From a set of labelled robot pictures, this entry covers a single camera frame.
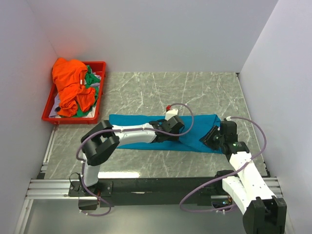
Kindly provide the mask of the blue t shirt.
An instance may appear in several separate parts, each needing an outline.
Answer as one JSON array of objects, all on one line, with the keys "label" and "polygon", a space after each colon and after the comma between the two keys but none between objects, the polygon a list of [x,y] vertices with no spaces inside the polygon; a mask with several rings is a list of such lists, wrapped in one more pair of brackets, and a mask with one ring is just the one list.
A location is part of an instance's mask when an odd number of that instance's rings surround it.
[{"label": "blue t shirt", "polygon": [[[141,125],[150,121],[164,119],[164,116],[144,115],[109,115],[109,122],[112,125],[132,126]],[[198,153],[221,154],[221,150],[212,150],[205,146],[200,139],[204,137],[214,126],[220,126],[220,118],[217,115],[196,115],[192,129],[186,135],[179,138],[179,141],[164,141],[162,143],[133,143],[119,146],[119,149],[132,150],[157,150],[157,151],[190,151]]]}]

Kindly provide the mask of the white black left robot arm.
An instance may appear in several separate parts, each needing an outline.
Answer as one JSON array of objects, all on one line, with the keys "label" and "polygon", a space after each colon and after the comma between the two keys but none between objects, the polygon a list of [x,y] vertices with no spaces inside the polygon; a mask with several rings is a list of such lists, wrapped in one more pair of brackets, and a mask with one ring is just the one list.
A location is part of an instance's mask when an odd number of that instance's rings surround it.
[{"label": "white black left robot arm", "polygon": [[96,193],[100,166],[118,146],[178,141],[183,128],[184,122],[178,115],[134,126],[118,126],[108,120],[102,121],[81,139],[78,151],[82,151],[83,156],[77,154],[77,159],[83,163],[80,190],[87,196]]}]

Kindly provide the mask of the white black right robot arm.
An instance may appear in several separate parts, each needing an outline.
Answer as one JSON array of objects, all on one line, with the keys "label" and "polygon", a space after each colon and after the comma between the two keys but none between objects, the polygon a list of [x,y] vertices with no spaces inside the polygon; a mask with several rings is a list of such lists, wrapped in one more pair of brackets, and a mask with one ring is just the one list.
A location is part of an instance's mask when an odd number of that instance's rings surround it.
[{"label": "white black right robot arm", "polygon": [[283,234],[287,204],[278,198],[265,183],[256,168],[246,143],[238,140],[237,124],[231,119],[214,126],[201,142],[226,156],[234,173],[214,182],[214,190],[232,198],[243,215],[248,234]]}]

